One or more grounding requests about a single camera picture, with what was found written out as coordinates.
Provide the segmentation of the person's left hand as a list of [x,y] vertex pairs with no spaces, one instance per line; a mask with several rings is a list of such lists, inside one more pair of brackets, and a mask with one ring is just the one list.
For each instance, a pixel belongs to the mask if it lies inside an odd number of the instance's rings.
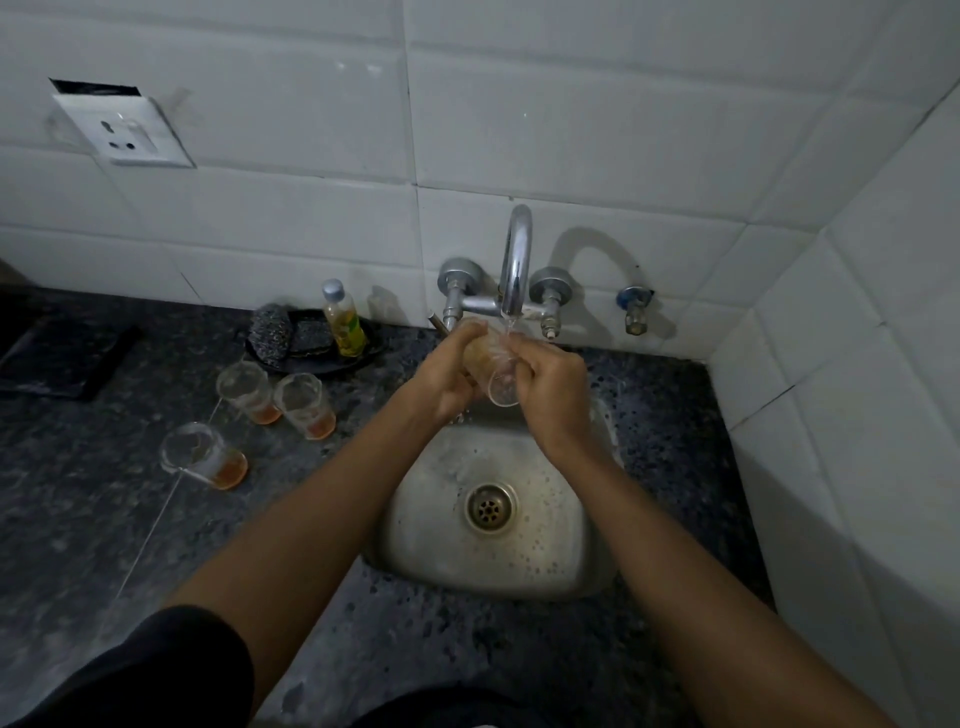
[[483,393],[464,367],[462,354],[443,354],[443,340],[424,359],[413,376],[414,401],[426,409],[435,424],[454,421]]

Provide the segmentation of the person's right hand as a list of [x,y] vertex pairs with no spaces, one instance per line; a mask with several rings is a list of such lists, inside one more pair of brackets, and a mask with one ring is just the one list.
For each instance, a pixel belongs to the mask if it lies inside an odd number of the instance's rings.
[[587,365],[577,353],[548,344],[546,377],[545,392],[528,409],[521,409],[544,455],[564,471],[594,441]]

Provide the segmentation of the clear drinking glass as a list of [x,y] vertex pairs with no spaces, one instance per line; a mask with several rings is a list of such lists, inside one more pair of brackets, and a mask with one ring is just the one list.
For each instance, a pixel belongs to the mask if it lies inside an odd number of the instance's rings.
[[466,345],[462,363],[493,405],[515,407],[520,403],[516,373],[518,360],[505,342],[506,337],[500,330],[488,328],[483,336]]

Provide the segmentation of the person's left forearm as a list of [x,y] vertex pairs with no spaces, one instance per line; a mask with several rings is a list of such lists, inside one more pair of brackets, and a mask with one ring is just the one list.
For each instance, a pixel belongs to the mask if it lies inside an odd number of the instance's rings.
[[416,375],[173,592],[169,606],[209,611],[243,641],[253,672],[244,723],[292,665],[426,445],[473,398],[460,372],[445,385]]

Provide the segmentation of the person's right forearm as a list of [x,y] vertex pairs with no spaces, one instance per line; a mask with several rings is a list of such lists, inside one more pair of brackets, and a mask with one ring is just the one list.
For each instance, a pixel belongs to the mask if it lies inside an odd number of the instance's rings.
[[897,728],[594,441],[543,451],[606,541],[706,728]]

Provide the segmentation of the chrome sink faucet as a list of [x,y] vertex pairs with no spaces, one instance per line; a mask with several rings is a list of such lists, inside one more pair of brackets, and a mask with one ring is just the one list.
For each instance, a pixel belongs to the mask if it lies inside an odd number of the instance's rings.
[[524,203],[510,213],[499,280],[487,293],[486,273],[466,257],[452,257],[438,270],[437,286],[445,297],[439,324],[452,331],[466,313],[504,321],[536,321],[547,341],[562,332],[562,308],[573,297],[571,274],[556,266],[531,270],[533,214]]

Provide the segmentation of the sink drain strainer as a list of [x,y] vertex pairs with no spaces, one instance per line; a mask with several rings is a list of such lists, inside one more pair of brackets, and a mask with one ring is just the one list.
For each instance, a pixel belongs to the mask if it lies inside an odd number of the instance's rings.
[[481,535],[498,535],[513,524],[521,508],[515,491],[506,483],[484,482],[463,497],[466,525]]

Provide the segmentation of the black soap dish tray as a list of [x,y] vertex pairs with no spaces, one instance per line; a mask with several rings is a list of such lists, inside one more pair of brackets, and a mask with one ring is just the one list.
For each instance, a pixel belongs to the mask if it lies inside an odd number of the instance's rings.
[[269,376],[311,374],[329,379],[368,365],[384,351],[382,325],[364,318],[359,322],[366,345],[356,356],[342,354],[324,311],[317,308],[264,305],[253,312],[246,327],[235,330],[234,337]]

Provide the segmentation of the dark sponge pad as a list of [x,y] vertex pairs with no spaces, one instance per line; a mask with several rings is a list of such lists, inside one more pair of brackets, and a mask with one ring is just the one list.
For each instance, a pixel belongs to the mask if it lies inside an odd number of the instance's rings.
[[300,318],[292,321],[292,337],[288,356],[290,358],[320,357],[335,347],[326,318]]

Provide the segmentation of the stainless steel sink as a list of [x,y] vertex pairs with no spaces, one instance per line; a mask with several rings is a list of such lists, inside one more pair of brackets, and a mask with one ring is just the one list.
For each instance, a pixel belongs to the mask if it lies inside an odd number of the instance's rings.
[[362,557],[420,584],[520,601],[589,597],[618,573],[521,407],[486,399],[426,445]]

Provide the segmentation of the glass with amber liquid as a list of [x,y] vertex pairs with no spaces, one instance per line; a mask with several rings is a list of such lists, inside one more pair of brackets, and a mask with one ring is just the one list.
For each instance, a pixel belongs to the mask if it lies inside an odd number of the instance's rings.
[[246,455],[230,445],[209,424],[192,421],[171,430],[159,449],[160,465],[170,474],[197,480],[213,489],[229,491],[249,470]]
[[252,361],[242,360],[225,367],[215,385],[221,399],[258,426],[270,426],[283,416],[274,402],[267,373]]
[[273,387],[272,400],[283,417],[308,441],[322,441],[336,428],[337,418],[323,383],[316,375],[286,375]]

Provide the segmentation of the steel wool scrubber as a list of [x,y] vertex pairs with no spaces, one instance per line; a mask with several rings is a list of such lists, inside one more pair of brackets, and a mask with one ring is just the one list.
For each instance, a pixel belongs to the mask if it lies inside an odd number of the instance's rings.
[[293,337],[294,328],[287,307],[272,302],[253,312],[246,344],[261,363],[279,370],[290,353]]

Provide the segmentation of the person's black sleeve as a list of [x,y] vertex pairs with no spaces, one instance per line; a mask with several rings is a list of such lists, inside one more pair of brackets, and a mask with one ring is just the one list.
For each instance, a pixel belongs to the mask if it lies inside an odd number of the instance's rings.
[[174,606],[67,678],[4,728],[247,728],[255,670],[220,616]]

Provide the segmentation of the small wall tap valve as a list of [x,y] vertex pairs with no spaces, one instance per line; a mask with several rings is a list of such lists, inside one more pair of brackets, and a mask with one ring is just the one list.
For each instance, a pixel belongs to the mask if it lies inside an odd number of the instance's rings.
[[626,334],[640,337],[648,332],[646,310],[654,296],[654,290],[641,285],[624,287],[616,294],[616,304],[625,314]]

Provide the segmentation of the white wall socket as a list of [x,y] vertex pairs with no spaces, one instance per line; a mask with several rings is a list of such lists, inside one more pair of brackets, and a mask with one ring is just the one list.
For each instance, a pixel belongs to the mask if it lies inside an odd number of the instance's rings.
[[50,79],[51,122],[62,123],[92,154],[116,166],[194,169],[160,106],[137,87]]

